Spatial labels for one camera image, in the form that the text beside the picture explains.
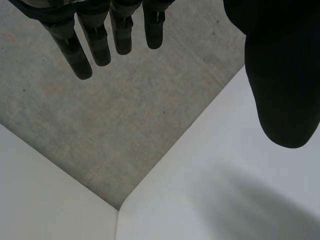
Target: white panel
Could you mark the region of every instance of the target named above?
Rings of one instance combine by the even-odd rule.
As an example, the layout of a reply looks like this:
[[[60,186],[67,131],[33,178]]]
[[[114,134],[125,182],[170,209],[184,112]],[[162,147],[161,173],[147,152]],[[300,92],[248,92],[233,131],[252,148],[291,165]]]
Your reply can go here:
[[[319,146],[266,137],[243,68],[124,202],[117,240],[320,239]]]
[[[117,220],[117,210],[0,125],[0,239],[115,240]]]

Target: gray concrete surface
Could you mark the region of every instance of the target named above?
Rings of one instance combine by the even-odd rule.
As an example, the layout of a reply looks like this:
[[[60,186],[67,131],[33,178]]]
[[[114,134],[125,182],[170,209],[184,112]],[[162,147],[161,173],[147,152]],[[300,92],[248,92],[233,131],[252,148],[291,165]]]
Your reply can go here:
[[[164,43],[147,47],[142,9],[133,49],[81,81],[49,33],[0,3],[0,123],[119,209],[122,202],[244,64],[245,37],[222,0],[177,0]]]

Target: concrete floor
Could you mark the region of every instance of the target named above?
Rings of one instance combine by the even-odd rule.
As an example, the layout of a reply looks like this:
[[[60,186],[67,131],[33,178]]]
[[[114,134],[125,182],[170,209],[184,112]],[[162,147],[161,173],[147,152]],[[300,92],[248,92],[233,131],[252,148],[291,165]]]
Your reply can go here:
[[[122,202],[244,65],[245,37],[221,0],[177,0],[164,43],[147,47],[142,9],[133,49],[81,81],[49,33],[0,3],[0,123],[119,209]]]

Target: dark object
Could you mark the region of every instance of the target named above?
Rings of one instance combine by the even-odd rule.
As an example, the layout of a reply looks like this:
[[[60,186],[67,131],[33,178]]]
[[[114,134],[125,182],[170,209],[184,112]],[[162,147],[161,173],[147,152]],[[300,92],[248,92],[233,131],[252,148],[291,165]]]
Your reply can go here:
[[[110,12],[116,51],[131,52],[132,14],[142,0],[9,0],[27,17],[39,20],[58,45],[75,75],[84,80],[92,69],[74,31],[74,15],[78,16],[90,51],[98,66],[111,62],[108,34],[104,21]],[[165,10],[174,0],[147,0],[143,4],[145,33],[151,49],[163,41]]]
[[[75,20],[71,18],[61,24],[42,24],[53,37],[74,74],[81,80],[90,78],[92,69],[75,33]]]
[[[161,47],[164,38],[165,10],[174,0],[143,0],[144,30],[150,49]]]
[[[299,148],[320,122],[320,2],[224,0],[246,34],[245,68],[259,120],[276,144]]]

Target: gloved hand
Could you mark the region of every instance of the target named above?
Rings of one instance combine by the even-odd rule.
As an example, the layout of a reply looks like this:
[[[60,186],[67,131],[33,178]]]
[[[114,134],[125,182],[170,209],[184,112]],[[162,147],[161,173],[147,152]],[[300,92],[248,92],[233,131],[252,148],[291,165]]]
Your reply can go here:
[[[132,14],[143,5],[147,45],[157,49],[163,42],[165,10],[175,0],[9,0],[31,19],[49,31],[75,75],[82,80],[92,69],[74,30],[77,14],[90,51],[98,66],[111,62],[104,21],[110,12],[116,51],[120,55],[132,49]]]
[[[320,1],[224,0],[246,34],[245,68],[261,126],[276,144],[299,148],[320,122]]]

